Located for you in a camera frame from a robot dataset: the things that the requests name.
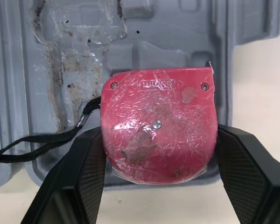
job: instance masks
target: red plastic casing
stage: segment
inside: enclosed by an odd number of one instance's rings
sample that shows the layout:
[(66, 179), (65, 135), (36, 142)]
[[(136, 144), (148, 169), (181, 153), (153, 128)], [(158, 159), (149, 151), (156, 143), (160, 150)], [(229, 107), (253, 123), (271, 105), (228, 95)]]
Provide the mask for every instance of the red plastic casing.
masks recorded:
[(101, 130), (117, 175), (139, 184), (171, 184), (203, 173), (217, 140), (214, 89), (211, 67), (110, 78), (102, 90)]

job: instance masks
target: black wrist strap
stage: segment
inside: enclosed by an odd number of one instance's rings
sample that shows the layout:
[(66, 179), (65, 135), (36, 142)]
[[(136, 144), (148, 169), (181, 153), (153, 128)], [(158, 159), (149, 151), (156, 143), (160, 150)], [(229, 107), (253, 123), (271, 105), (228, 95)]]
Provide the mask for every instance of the black wrist strap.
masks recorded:
[[(101, 97), (95, 98), (87, 103), (85, 108), (83, 109), (82, 116), (78, 122), (78, 124), (70, 131), (59, 133), (59, 134), (41, 134), (41, 135), (30, 135), (23, 138), (20, 138), (13, 143), (9, 144), (5, 148), (0, 150), (0, 162), (4, 163), (14, 163), (14, 162), (27, 162), (35, 160), (40, 155), (45, 154), (53, 148), (62, 146), (68, 142), (70, 142), (78, 133), (78, 131), (83, 127), (86, 123), (90, 114), (96, 110), (100, 109)], [(41, 146), (35, 151), (30, 153), (25, 153), (21, 155), (6, 155), (3, 154), (13, 146), (19, 144), (20, 142), (33, 142), (33, 143), (45, 143), (45, 145)]]

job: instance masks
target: screw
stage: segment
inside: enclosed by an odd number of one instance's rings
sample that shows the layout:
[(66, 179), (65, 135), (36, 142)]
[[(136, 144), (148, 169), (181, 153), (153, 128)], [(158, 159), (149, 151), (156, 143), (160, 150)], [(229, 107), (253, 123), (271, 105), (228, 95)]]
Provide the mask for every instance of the screw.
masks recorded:
[(162, 122), (160, 120), (155, 120), (153, 122), (154, 129), (160, 129), (162, 127)]
[(117, 81), (112, 82), (110, 87), (111, 87), (111, 89), (116, 89), (118, 87), (118, 82)]
[(209, 90), (209, 85), (207, 83), (202, 83), (201, 84), (201, 89), (204, 90), (204, 91), (207, 91), (207, 90)]

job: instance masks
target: gray plastic tray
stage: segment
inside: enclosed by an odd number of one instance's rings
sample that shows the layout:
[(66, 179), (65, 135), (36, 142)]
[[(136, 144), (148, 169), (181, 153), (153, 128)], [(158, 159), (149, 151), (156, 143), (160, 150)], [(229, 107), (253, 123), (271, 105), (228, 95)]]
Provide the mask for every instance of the gray plastic tray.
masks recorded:
[[(230, 125), (233, 48), (277, 36), (279, 20), (280, 0), (0, 0), (0, 148), (71, 128), (117, 72), (208, 60), (218, 122)], [(99, 111), (84, 130), (97, 126)], [(40, 185), (70, 145), (27, 162), (31, 179)], [(13, 153), (36, 147), (22, 143)], [(21, 166), (0, 164), (0, 186)], [(135, 187), (113, 176), (109, 164), (106, 171), (107, 189)], [(182, 185), (218, 178), (212, 160), (204, 175)]]

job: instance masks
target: brown smudge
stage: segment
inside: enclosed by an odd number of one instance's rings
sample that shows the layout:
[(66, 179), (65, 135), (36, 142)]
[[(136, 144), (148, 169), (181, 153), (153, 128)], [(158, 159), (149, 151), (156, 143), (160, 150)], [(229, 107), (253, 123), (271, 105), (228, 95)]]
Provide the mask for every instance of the brown smudge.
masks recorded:
[(120, 152), (127, 162), (137, 165), (142, 163), (156, 147), (151, 135), (140, 128), (128, 146)]
[(182, 91), (182, 102), (189, 104), (195, 98), (196, 90), (192, 87), (187, 87)]

